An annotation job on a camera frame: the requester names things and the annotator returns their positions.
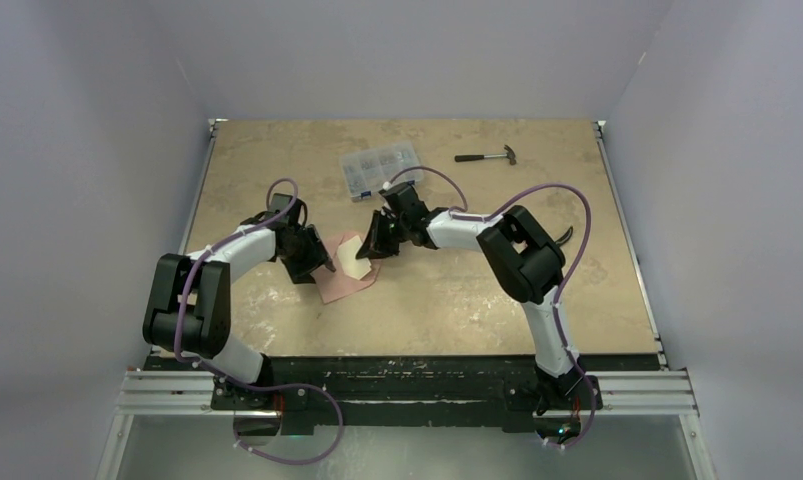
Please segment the pink envelope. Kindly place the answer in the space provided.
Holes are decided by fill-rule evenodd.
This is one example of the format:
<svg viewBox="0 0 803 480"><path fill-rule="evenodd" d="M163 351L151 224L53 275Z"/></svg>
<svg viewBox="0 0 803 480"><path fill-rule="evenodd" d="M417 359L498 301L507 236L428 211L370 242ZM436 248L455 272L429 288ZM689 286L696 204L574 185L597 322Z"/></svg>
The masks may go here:
<svg viewBox="0 0 803 480"><path fill-rule="evenodd" d="M320 267L319 269L313 272L313 277L316 280L316 286L318 288L320 297L324 304L329 304L334 301L353 295L361 290L370 287L377 280L378 273L381 267L380 260L370 260L372 270L362 280L355 280L349 278L343 273L341 265L337 258L337 249L342 242L350 239L353 236L359 236L362 239L362 241L364 240L365 237L365 235L362 234L361 232L349 230L344 233L340 233L330 238L322 240L322 242L324 243L324 245L328 250L328 253L331 256L333 265L336 269L335 272L331 272L324 267Z"/></svg>

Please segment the lined paper letter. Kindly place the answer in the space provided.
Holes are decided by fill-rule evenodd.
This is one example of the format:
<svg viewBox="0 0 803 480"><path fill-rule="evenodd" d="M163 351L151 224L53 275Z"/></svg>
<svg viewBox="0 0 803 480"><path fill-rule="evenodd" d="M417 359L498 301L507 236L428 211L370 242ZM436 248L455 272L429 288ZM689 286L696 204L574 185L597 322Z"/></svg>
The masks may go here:
<svg viewBox="0 0 803 480"><path fill-rule="evenodd" d="M362 280L372 270L371 262L368 258L357 257L362 246L362 239L359 236L353 236L342 242L337 249L337 258L343 273L355 280Z"/></svg>

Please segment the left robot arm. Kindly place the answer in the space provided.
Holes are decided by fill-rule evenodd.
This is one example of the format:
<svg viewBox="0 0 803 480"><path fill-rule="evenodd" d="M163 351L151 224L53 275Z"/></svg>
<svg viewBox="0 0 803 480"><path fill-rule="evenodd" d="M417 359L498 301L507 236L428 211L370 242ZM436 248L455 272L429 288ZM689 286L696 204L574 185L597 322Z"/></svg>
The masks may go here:
<svg viewBox="0 0 803 480"><path fill-rule="evenodd" d="M249 408L269 405L275 395L271 360L232 333L231 290L266 262L281 263L295 285L312 284L316 270L331 268L331 256L307 217L304 201L275 193L264 211L225 239L188 255L163 255L142 324L144 340L236 385Z"/></svg>

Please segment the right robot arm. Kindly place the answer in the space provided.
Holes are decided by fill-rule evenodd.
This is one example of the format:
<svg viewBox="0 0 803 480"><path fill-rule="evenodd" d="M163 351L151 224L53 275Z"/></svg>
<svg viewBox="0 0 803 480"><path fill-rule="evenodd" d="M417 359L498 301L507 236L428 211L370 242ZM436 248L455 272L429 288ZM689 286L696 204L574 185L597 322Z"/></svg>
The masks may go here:
<svg viewBox="0 0 803 480"><path fill-rule="evenodd" d="M566 405L595 413L596 387L580 361L567 328L563 290L574 270L561 247L523 206L512 204L489 216L431 209L416 189L400 184L381 191L359 259L398 255L401 244L482 254L499 286L525 314L534 345L538 392L544 410Z"/></svg>

